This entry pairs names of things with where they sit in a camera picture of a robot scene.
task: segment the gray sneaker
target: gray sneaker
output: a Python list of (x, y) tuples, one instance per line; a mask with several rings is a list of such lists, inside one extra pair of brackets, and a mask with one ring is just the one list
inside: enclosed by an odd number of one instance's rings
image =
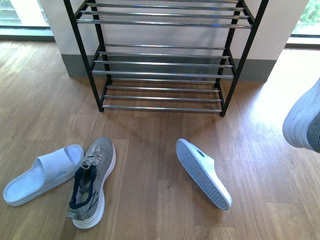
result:
[(104, 183), (116, 164), (116, 150), (109, 138), (97, 139), (75, 172), (67, 218), (79, 229), (97, 225), (105, 209)]

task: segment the metal shoe rack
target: metal shoe rack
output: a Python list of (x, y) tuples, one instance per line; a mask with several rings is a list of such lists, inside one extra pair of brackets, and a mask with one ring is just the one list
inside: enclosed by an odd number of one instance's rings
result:
[[(226, 114), (268, 4), (268, 0), (262, 0), (254, 17), (244, 0), (106, 0), (104, 3), (85, 0), (75, 12), (70, 0), (63, 1), (100, 112), (104, 109), (203, 112), (221, 117)], [(95, 25), (99, 45), (92, 60), (86, 54), (79, 24)], [(101, 25), (152, 26), (159, 31), (164, 26), (229, 30), (224, 36), (224, 46), (150, 45), (143, 41), (105, 42), (108, 33), (103, 33)], [(231, 53), (236, 29), (249, 29), (237, 65)], [(148, 35), (139, 34), (142, 40)], [(185, 51), (205, 54), (185, 54)], [(97, 78), (101, 75), (106, 80), (99, 94)], [(223, 79), (231, 80), (225, 93), (221, 87)]]

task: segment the shoelace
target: shoelace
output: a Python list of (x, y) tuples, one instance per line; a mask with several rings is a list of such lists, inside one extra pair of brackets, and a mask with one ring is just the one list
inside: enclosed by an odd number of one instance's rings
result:
[(84, 169), (89, 169), (91, 166), (98, 166), (102, 161), (102, 155), (100, 154), (100, 146), (94, 145), (91, 149), (91, 152), (83, 160), (82, 167)]

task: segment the wall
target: wall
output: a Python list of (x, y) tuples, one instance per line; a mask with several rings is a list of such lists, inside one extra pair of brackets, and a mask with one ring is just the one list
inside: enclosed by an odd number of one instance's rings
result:
[[(82, 0), (72, 0), (71, 3), (73, 10), (75, 11), (82, 3)], [(246, 0), (246, 3), (251, 12), (255, 15), (258, 11), (260, 1)], [(284, 49), (286, 42), (307, 3), (308, 0), (295, 1), (294, 3), (291, 0), (269, 1), (259, 30), (252, 44), (252, 48), (249, 52), (248, 59), (243, 68), (241, 80), (267, 81), (273, 66)], [(71, 77), (85, 76), (80, 52), (63, 1), (41, 0), (41, 4), (66, 65), (68, 74)], [(98, 45), (95, 28), (91, 24), (79, 24), (79, 28), (86, 53), (92, 56)], [(102, 28), (103, 31), (107, 33), (107, 35), (104, 36), (107, 43), (136, 44), (143, 41), (143, 44), (154, 45), (201, 45), (212, 47), (223, 47), (226, 33), (228, 32), (227, 29), (223, 28), (166, 26), (161, 26), (161, 30), (154, 26), (133, 25), (103, 25)], [(236, 62), (241, 58), (248, 34), (249, 30), (246, 29), (237, 29), (235, 31), (231, 52)], [(192, 53), (200, 55), (210, 54), (201, 51), (194, 52), (194, 50)]]

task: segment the chrome rod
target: chrome rod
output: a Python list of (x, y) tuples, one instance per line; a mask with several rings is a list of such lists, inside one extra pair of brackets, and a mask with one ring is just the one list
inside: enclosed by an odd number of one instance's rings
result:
[(104, 44), (105, 47), (123, 47), (123, 48), (163, 48), (163, 49), (196, 49), (196, 50), (221, 50), (225, 47), (206, 47), (206, 46), (168, 46), (168, 45), (146, 45), (146, 44)]
[(102, 8), (126, 8), (126, 9), (179, 9), (179, 10), (208, 10), (208, 11), (233, 11), (242, 12), (244, 7), (212, 7), (212, 6), (164, 6), (164, 5), (140, 5), (140, 4), (107, 4), (87, 3), (89, 7)]
[[(152, 2), (150, 0), (124, 0), (129, 2)], [(180, 2), (180, 3), (208, 3), (208, 4), (237, 4), (239, 0), (157, 0), (157, 2)]]
[(76, 22), (78, 24), (150, 25), (150, 26), (223, 28), (223, 29), (251, 29), (252, 27), (252, 25), (239, 25), (239, 24), (203, 24), (203, 23), (151, 22), (151, 21), (109, 21), (109, 20), (90, 20), (90, 19), (77, 19)]
[(210, 59), (228, 59), (229, 56), (210, 56), (210, 55), (185, 55), (185, 54), (164, 54), (164, 53), (140, 53), (140, 52), (113, 52), (99, 51), (101, 55), (108, 56), (147, 56), (147, 57), (178, 57), (178, 58), (210, 58)]
[(218, 75), (218, 74), (192, 74), (192, 73), (166, 73), (166, 72), (136, 72), (136, 71), (100, 71), (93, 70), (93, 74), (114, 74), (114, 75), (147, 75), (147, 76), (175, 76), (189, 78), (221, 78), (232, 79), (233, 75)]
[(95, 60), (98, 64), (127, 64), (127, 65), (153, 65), (153, 66), (180, 66), (180, 67), (201, 67), (201, 68), (232, 68), (232, 65), (219, 64), (191, 64), (191, 63), (166, 63), (166, 62), (135, 62), (135, 61), (103, 61)]
[(112, 96), (104, 95), (104, 99), (116, 100), (138, 100), (138, 101), (173, 101), (173, 102), (200, 102), (200, 103), (219, 103), (220, 99), (201, 99), (201, 98), (182, 98), (182, 97), (153, 97), (153, 96)]
[(86, 15), (103, 16), (130, 16), (130, 17), (166, 17), (166, 18), (188, 18), (188, 19), (237, 19), (247, 20), (249, 16), (238, 15), (214, 15), (214, 14), (179, 14), (179, 13), (141, 13), (141, 12), (114, 12), (114, 11), (81, 11)]
[(108, 86), (108, 90), (121, 91), (161, 91), (161, 92), (185, 92), (185, 93), (218, 93), (216, 89), (185, 89), (185, 88), (164, 88), (164, 87), (134, 87), (134, 86)]
[(147, 79), (147, 78), (112, 78), (113, 81), (118, 82), (150, 82), (150, 83), (170, 83), (170, 84), (203, 84), (203, 85), (212, 85), (216, 81), (199, 81), (199, 80), (171, 80), (171, 79)]
[(200, 108), (174, 108), (174, 107), (147, 107), (147, 106), (114, 106), (103, 105), (105, 109), (122, 109), (122, 110), (144, 110), (144, 111), (171, 111), (171, 112), (194, 112), (194, 113), (216, 113), (222, 111), (219, 109), (200, 109)]

